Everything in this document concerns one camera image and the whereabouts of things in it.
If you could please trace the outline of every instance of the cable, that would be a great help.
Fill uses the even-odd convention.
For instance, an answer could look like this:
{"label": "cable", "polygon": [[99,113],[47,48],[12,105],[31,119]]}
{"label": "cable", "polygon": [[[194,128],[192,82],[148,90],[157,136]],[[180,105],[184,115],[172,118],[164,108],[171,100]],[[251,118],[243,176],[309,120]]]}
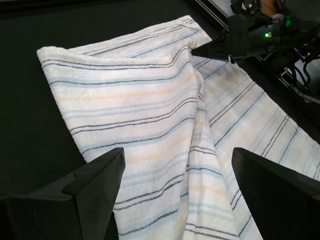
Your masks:
{"label": "cable", "polygon": [[310,63],[310,61],[306,61],[305,64],[303,65],[303,72],[306,75],[306,77],[308,78],[308,80],[306,81],[306,83],[304,84],[304,86],[307,86],[310,82],[311,82],[311,77],[310,74],[307,71],[307,65]]}
{"label": "cable", "polygon": [[307,83],[306,83],[306,80],[305,80],[305,77],[304,77],[304,75],[302,74],[302,72],[299,70],[299,68],[297,68],[295,65],[293,65],[293,68],[294,68],[294,70],[296,70],[296,71],[298,72],[298,74],[300,75],[303,83],[304,83],[304,84],[307,84]]}
{"label": "cable", "polygon": [[[294,64],[288,64],[287,65],[287,68],[290,69],[290,71],[292,72],[292,78],[296,81],[296,83],[298,83],[300,85],[300,87],[298,87],[300,89],[300,91],[303,89],[305,89],[310,96],[314,97],[314,98],[317,98],[315,96],[315,94],[309,89],[308,85],[306,85],[306,80],[304,78],[304,75],[302,74],[302,72],[299,70],[299,68],[297,68]],[[298,72],[298,74],[300,75],[304,85],[301,85],[298,80],[297,80],[297,73],[296,71]]]}
{"label": "cable", "polygon": [[295,68],[294,68],[291,64],[287,64],[286,67],[287,67],[288,69],[290,69],[291,74],[292,74],[292,78],[293,78],[293,80],[295,80],[295,82],[297,83],[297,73],[296,73],[296,71],[295,71]]}

